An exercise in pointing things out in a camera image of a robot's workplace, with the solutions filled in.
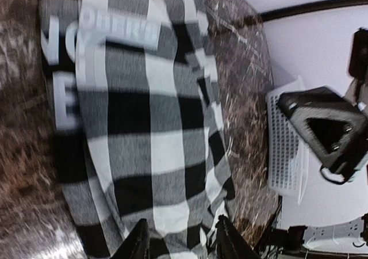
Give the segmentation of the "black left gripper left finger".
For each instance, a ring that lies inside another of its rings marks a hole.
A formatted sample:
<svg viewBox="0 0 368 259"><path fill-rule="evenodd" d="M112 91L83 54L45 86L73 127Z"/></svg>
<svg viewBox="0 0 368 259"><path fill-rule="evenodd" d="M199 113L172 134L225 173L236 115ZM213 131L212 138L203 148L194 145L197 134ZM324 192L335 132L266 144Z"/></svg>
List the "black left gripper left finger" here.
<svg viewBox="0 0 368 259"><path fill-rule="evenodd" d="M150 236L146 219L140 219L111 259L149 259Z"/></svg>

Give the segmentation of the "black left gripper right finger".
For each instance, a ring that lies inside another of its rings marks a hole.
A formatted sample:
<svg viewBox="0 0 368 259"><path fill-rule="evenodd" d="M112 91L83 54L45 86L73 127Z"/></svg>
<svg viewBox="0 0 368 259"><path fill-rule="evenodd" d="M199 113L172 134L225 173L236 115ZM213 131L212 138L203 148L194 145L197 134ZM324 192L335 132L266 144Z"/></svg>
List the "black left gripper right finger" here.
<svg viewBox="0 0 368 259"><path fill-rule="evenodd" d="M244 240L225 216L220 215L216 223L216 252L221 259L260 259L260 256Z"/></svg>

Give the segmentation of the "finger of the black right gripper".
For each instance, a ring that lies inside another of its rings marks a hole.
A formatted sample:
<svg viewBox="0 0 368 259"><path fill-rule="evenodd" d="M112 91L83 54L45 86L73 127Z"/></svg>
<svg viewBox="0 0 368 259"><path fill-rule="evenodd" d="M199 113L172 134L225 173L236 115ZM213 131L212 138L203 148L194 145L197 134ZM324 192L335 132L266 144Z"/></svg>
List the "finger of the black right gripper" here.
<svg viewBox="0 0 368 259"><path fill-rule="evenodd" d="M323 86L284 92L277 105L333 174L354 174L365 156L365 114Z"/></svg>

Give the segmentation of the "black white plaid shirt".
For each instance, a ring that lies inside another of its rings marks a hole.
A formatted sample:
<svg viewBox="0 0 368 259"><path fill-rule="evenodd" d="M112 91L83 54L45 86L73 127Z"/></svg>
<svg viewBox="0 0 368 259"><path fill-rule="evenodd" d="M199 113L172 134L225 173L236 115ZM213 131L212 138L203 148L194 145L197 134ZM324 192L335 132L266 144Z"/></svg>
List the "black white plaid shirt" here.
<svg viewBox="0 0 368 259"><path fill-rule="evenodd" d="M218 258L233 218L204 0L39 0L54 165L88 258Z"/></svg>

